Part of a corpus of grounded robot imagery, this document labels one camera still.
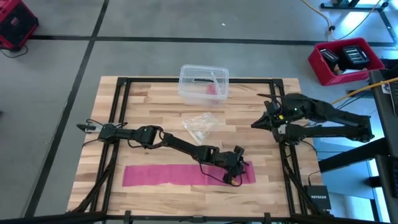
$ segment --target clear plastic box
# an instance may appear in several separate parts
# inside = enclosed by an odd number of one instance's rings
[[[228,97],[228,79],[229,71],[226,68],[184,65],[178,92],[187,104],[217,105]]]

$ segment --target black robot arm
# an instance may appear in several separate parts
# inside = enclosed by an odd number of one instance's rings
[[[277,142],[297,144],[303,138],[346,137],[353,141],[369,142],[372,134],[369,116],[362,116],[334,108],[324,101],[300,93],[282,97],[280,106],[265,101],[267,111],[251,127],[272,131]],[[303,127],[291,122],[310,119],[317,123],[332,121],[338,127]]]
[[[161,142],[154,144],[158,134]],[[233,179],[236,176],[244,173],[245,162],[242,156],[244,149],[239,146],[236,146],[233,152],[220,152],[220,149],[214,146],[195,146],[176,138],[173,134],[165,133],[160,126],[152,125],[142,126],[138,129],[122,129],[108,123],[102,126],[98,135],[98,140],[108,144],[114,144],[120,139],[136,141],[145,149],[171,147],[192,156],[192,159],[200,164],[223,168],[227,171],[223,177],[223,182],[229,185],[233,185]]]

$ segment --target pink towel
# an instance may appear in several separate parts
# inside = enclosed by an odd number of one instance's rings
[[[245,174],[242,175],[243,184],[256,182],[252,162],[244,167]],[[203,171],[219,180],[223,179],[226,170],[216,167],[202,165]],[[240,177],[235,178],[236,184],[241,182]],[[143,165],[126,166],[123,176],[123,187],[140,185],[158,185],[171,183],[175,185],[226,185],[208,177],[200,172],[199,164],[170,164],[170,165]]]

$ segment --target clear plastic bag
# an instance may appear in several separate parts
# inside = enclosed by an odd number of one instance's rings
[[[182,121],[184,128],[188,130],[199,145],[205,142],[218,123],[217,118],[211,113],[204,113],[196,118]]]

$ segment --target wooden table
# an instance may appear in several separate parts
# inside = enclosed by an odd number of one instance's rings
[[[108,121],[117,79],[102,77],[92,119],[102,123]],[[285,78],[283,81],[286,93],[300,92],[296,78]],[[263,102],[266,99],[256,96],[256,93],[269,94],[269,86],[260,83],[229,84],[226,104],[214,108],[185,105],[178,95],[177,86],[178,83],[132,83],[125,117],[129,124],[126,128],[159,125],[166,132],[195,144],[181,122],[210,112],[220,121],[220,125],[206,144],[218,146],[220,151],[232,151],[235,145],[245,148],[244,159],[253,162],[256,183],[240,187],[172,184],[122,187],[126,166],[197,162],[171,148],[152,151],[132,149],[126,141],[121,141],[108,214],[123,215],[125,210],[131,210],[134,215],[261,217],[264,212],[269,212],[272,217],[289,217],[278,144],[270,132],[250,128],[250,124],[260,118],[265,109]],[[95,138],[96,134],[88,134],[86,141]],[[82,149],[68,210],[75,208],[94,186],[102,145],[102,142],[94,142]],[[296,148],[305,185],[308,175],[319,170],[317,156],[306,144]],[[311,181],[322,184],[319,173],[312,175]],[[295,209],[299,212],[297,191],[292,186]],[[98,208],[101,208],[102,198],[100,195]]]

